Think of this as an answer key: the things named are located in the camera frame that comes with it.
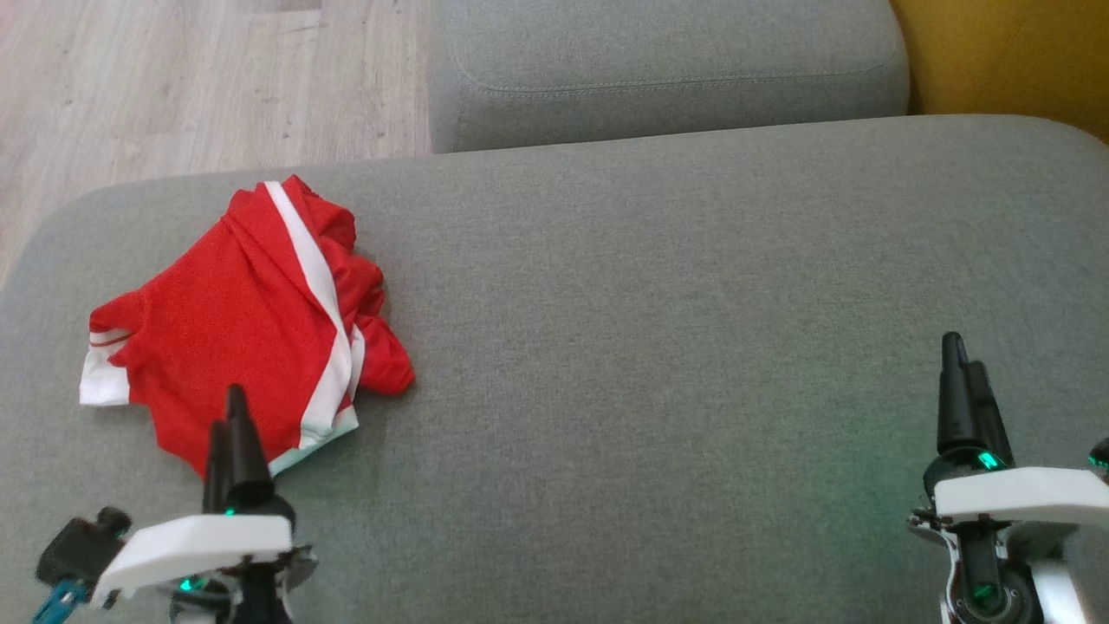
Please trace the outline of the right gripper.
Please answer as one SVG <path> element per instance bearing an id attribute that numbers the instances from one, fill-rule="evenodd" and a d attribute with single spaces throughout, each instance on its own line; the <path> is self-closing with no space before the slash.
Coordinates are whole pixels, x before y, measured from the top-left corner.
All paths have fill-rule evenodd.
<path id="1" fill-rule="evenodd" d="M 1069 467 L 1005 469 L 1015 459 L 985 364 L 968 360 L 958 333 L 940 348 L 940 454 L 983 443 L 994 457 L 935 479 L 908 516 L 912 532 L 947 552 L 939 620 L 1092 623 L 1064 550 L 1081 528 L 1106 528 L 1106 480 Z"/>

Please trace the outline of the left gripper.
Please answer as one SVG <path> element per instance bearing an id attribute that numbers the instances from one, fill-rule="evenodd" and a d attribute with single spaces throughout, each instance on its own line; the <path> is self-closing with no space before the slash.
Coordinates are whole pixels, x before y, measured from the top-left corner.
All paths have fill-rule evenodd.
<path id="1" fill-rule="evenodd" d="M 230 386 L 226 422 L 208 431 L 204 514 L 138 530 L 100 575 L 92 605 L 157 589 L 172 623 L 292 623 L 289 594 L 318 557 L 295 542 L 295 511 L 274 494 L 244 387 Z"/>

